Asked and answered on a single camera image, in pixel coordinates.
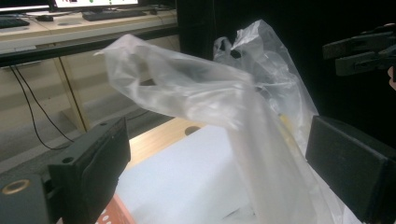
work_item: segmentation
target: desk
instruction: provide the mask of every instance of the desk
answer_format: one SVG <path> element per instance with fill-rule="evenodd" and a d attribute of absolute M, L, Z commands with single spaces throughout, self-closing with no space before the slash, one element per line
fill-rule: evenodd
<path fill-rule="evenodd" d="M 139 162 L 181 140 L 186 136 L 188 128 L 199 129 L 204 126 L 202 123 L 176 118 L 138 135 L 129 141 L 131 161 L 126 169 L 130 169 Z"/>
<path fill-rule="evenodd" d="M 118 38 L 125 34 L 141 34 L 177 27 L 177 13 L 159 11 L 158 15 L 115 19 L 108 21 L 85 21 L 81 14 L 55 17 L 54 22 L 29 20 L 28 27 L 0 31 L 0 53 L 29 48 L 46 49 L 77 43 Z M 178 36 L 151 39 L 149 43 L 179 51 Z M 21 64 L 18 68 L 29 84 L 35 98 L 50 117 L 66 120 L 66 128 L 60 127 L 71 138 L 87 132 L 106 119 L 125 115 L 138 108 L 126 97 L 108 85 L 104 56 L 93 56 L 95 51 Z M 0 161 L 23 151 L 42 147 L 36 140 L 32 117 L 21 87 L 9 68 L 0 68 Z M 25 87 L 34 110 L 38 132 L 50 146 L 64 143 L 56 130 L 50 134 L 44 128 L 51 126 L 37 103 Z M 32 133 L 30 139 L 18 136 L 18 130 Z"/>
<path fill-rule="evenodd" d="M 0 52 L 29 46 L 59 44 L 65 41 L 84 41 L 86 38 L 103 38 L 149 29 L 161 29 L 177 24 L 175 10 L 159 11 L 158 15 L 132 17 L 107 21 L 85 21 L 81 13 L 54 17 L 54 21 L 28 20 L 28 27 L 0 31 Z"/>
<path fill-rule="evenodd" d="M 80 13 L 76 13 L 55 17 L 52 22 L 35 19 L 30 19 L 29 22 L 31 24 L 28 27 L 0 31 L 0 53 L 118 38 L 125 34 L 176 27 L 177 13 L 175 10 L 159 11 L 158 15 L 148 13 L 143 17 L 108 21 L 85 21 Z M 149 42 L 179 51 L 177 36 Z M 33 92 L 37 92 L 37 100 L 44 109 L 49 114 L 63 112 L 82 132 L 88 131 L 104 119 L 109 119 L 108 116 L 93 118 L 87 112 L 91 108 L 87 103 L 117 94 L 107 84 L 104 57 L 93 57 L 93 54 L 90 51 L 19 66 L 24 76 L 31 77 L 26 78 L 27 82 Z M 0 93 L 0 131 L 4 131 L 30 122 L 31 118 L 26 113 L 21 87 L 12 72 L 2 68 L 0 73 L 0 89 L 6 90 Z M 38 113 L 37 118 L 44 117 Z"/>

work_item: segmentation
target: computer monitor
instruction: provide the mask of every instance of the computer monitor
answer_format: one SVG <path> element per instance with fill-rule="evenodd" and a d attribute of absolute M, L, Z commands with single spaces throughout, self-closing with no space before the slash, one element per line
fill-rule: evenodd
<path fill-rule="evenodd" d="M 49 10 L 49 0 L 0 0 L 0 15 Z"/>
<path fill-rule="evenodd" d="M 50 0 L 53 11 L 93 10 L 139 7 L 141 0 Z"/>

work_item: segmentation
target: black device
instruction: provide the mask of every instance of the black device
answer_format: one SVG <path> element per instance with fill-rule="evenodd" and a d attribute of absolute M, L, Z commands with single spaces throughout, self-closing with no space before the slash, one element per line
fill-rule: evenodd
<path fill-rule="evenodd" d="M 361 221 L 396 221 L 396 149 L 336 119 L 314 116 L 305 157 Z"/>
<path fill-rule="evenodd" d="M 29 21 L 18 18 L 20 14 L 49 10 L 48 0 L 1 0 L 0 29 L 30 25 Z"/>
<path fill-rule="evenodd" d="M 19 18 L 0 18 L 0 29 L 28 26 L 29 24 L 29 21 Z"/>
<path fill-rule="evenodd" d="M 119 18 L 145 16 L 139 9 L 143 0 L 50 0 L 51 11 L 81 11 L 87 21 L 103 21 Z"/>
<path fill-rule="evenodd" d="M 125 118 L 95 126 L 66 149 L 0 174 L 1 223 L 95 223 L 130 158 Z"/>
<path fill-rule="evenodd" d="M 337 76 L 350 76 L 396 65 L 396 24 L 376 27 L 322 47 L 324 59 L 335 59 Z"/>
<path fill-rule="evenodd" d="M 105 21 L 121 18 L 141 17 L 146 15 L 146 13 L 140 10 L 104 11 L 100 13 L 92 11 L 82 12 L 82 18 L 84 18 L 86 21 Z"/>
<path fill-rule="evenodd" d="M 53 16 L 51 15 L 40 15 L 35 17 L 38 21 L 53 21 Z"/>
<path fill-rule="evenodd" d="M 1 0 L 0 15 L 16 14 L 50 9 L 48 0 Z"/>

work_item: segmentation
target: clear plastic bag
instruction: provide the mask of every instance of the clear plastic bag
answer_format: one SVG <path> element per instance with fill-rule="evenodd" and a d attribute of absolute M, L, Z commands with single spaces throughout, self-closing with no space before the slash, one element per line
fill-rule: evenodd
<path fill-rule="evenodd" d="M 226 50 L 219 50 L 220 42 Z M 232 58 L 231 49 L 241 58 Z M 218 40 L 215 62 L 132 35 L 102 52 L 110 84 L 138 105 L 227 130 L 257 223 L 343 223 L 344 205 L 304 158 L 317 111 L 286 48 L 264 21 L 239 31 L 233 47 Z M 140 85 L 146 75 L 155 86 Z"/>

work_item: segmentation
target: cable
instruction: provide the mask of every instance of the cable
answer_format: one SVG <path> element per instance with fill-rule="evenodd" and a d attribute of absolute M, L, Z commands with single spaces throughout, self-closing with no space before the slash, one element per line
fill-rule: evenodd
<path fill-rule="evenodd" d="M 26 84 L 27 88 L 29 89 L 30 93 L 32 93 L 33 98 L 35 99 L 35 102 L 37 103 L 37 105 L 40 107 L 40 109 L 43 111 L 43 113 L 46 115 L 47 119 L 49 120 L 49 122 L 56 128 L 56 130 L 58 130 L 58 132 L 63 135 L 67 140 L 69 140 L 70 142 L 74 142 L 73 140 L 71 140 L 70 138 L 68 138 L 50 119 L 50 116 L 47 114 L 47 112 L 44 110 L 44 108 L 41 106 L 41 104 L 37 101 L 37 99 L 35 98 L 35 95 L 33 94 L 32 89 L 30 88 L 29 84 L 27 84 L 26 80 L 24 79 L 24 77 L 22 76 L 20 70 L 18 69 L 18 67 L 15 65 L 15 69 L 17 70 L 18 74 L 21 76 L 23 82 Z"/>
<path fill-rule="evenodd" d="M 58 149 L 67 148 L 67 147 L 49 147 L 49 146 L 47 146 L 47 145 L 44 143 L 44 141 L 41 139 L 40 135 L 38 134 L 37 127 L 35 126 L 35 116 L 34 116 L 34 113 L 33 113 L 32 106 L 30 105 L 29 99 L 28 99 L 28 97 L 27 97 L 26 91 L 25 91 L 25 89 L 24 89 L 24 87 L 23 87 L 23 85 L 22 85 L 20 79 L 18 78 L 17 74 L 15 73 L 14 69 L 12 68 L 12 66 L 10 66 L 9 68 L 11 69 L 11 71 L 12 71 L 12 73 L 14 74 L 15 78 L 18 80 L 18 83 L 20 83 L 20 86 L 21 86 L 22 91 L 23 91 L 23 95 L 24 95 L 24 97 L 25 97 L 25 99 L 26 99 L 26 102 L 27 102 L 27 104 L 28 104 L 28 106 L 29 106 L 30 115 L 31 115 L 32 121 L 33 121 L 33 126 L 34 126 L 34 128 L 35 128 L 35 134 L 36 134 L 38 140 L 40 141 L 40 143 L 41 143 L 44 147 L 49 148 L 49 149 L 51 149 L 51 150 L 58 150 Z M 25 82 L 26 86 L 29 88 L 30 92 L 32 93 L 32 96 L 35 98 L 35 96 L 34 96 L 32 90 L 30 89 L 30 87 L 29 87 L 29 85 L 27 84 L 26 80 L 23 78 L 23 76 L 22 76 L 21 73 L 19 72 L 17 66 L 15 66 L 15 68 L 16 68 L 16 70 L 18 71 L 18 73 L 20 74 L 22 80 Z M 52 123 L 52 125 L 55 126 L 55 124 L 53 124 L 52 120 L 50 120 L 50 118 L 48 117 L 47 113 L 46 113 L 44 110 L 43 110 L 43 112 L 46 114 L 47 118 L 48 118 L 49 121 Z"/>

